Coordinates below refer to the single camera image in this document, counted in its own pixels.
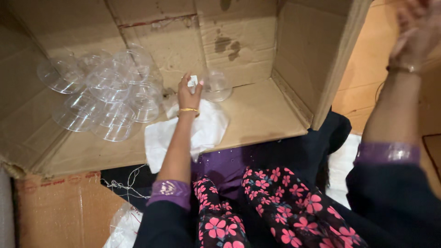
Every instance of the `gold bangle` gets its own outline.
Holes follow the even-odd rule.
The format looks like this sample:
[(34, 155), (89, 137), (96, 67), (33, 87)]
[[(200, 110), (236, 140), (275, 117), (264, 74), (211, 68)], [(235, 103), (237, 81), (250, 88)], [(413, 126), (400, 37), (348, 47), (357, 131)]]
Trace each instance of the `gold bangle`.
[(198, 114), (197, 114), (195, 117), (198, 117), (199, 114), (200, 114), (199, 110), (197, 110), (197, 109), (185, 108), (185, 109), (180, 109), (180, 110), (179, 110), (179, 112), (178, 112), (178, 117), (179, 117), (179, 113), (181, 113), (181, 112), (185, 112), (185, 111), (195, 111), (195, 112), (197, 112)]

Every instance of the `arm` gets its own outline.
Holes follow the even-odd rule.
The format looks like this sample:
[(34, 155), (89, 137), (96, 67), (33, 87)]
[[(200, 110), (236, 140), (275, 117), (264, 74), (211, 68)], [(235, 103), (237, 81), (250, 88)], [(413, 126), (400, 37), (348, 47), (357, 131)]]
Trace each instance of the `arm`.
[(406, 0), (399, 12), (401, 36), (391, 53), (389, 75), (363, 132), (354, 168), (346, 178), (354, 212), (405, 244), (441, 242), (441, 202), (419, 168), (418, 72), (440, 38), (441, 1), (428, 9)]
[[(190, 73), (179, 83), (179, 108), (198, 109), (203, 82), (191, 94)], [(190, 210), (190, 137), (197, 112), (179, 114), (161, 170), (153, 183), (152, 195), (144, 211), (134, 247), (191, 247), (187, 233)]]

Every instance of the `purple cuff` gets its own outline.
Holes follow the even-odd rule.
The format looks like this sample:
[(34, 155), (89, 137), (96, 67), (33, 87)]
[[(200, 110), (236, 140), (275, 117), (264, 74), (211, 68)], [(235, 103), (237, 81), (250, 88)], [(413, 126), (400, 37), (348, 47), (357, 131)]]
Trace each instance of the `purple cuff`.
[(417, 164), (419, 147), (408, 143), (361, 142), (354, 165), (369, 164)]
[(178, 204), (187, 211), (190, 211), (189, 184), (176, 180), (156, 181), (152, 185), (152, 195), (147, 206), (157, 201), (169, 201)]

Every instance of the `black sleeve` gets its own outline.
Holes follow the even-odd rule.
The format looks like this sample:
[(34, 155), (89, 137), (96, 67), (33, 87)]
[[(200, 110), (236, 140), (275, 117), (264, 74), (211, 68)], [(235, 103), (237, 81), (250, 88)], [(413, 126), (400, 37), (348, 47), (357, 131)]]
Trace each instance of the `black sleeve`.
[(358, 164), (346, 178), (354, 212), (411, 247), (441, 247), (441, 201), (414, 164)]
[(188, 213), (181, 206), (169, 201), (154, 202), (142, 216), (133, 247), (193, 247), (188, 224)]

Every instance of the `hand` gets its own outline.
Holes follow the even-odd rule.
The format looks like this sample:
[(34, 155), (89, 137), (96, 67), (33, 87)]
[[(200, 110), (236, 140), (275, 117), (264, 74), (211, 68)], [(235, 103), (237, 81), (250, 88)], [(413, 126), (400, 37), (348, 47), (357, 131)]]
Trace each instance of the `hand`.
[[(190, 88), (188, 87), (188, 81), (190, 80), (191, 72), (187, 72), (182, 78), (181, 82), (178, 85), (178, 102), (179, 109), (199, 109), (199, 102), (201, 101), (201, 93), (202, 93), (202, 85), (204, 85), (204, 81), (200, 81), (196, 86), (196, 90), (194, 94), (190, 92)], [(184, 113), (192, 113), (196, 116), (195, 111), (186, 111)]]
[(405, 0), (398, 10), (398, 23), (400, 36), (389, 64), (419, 70), (441, 38), (441, 0)]

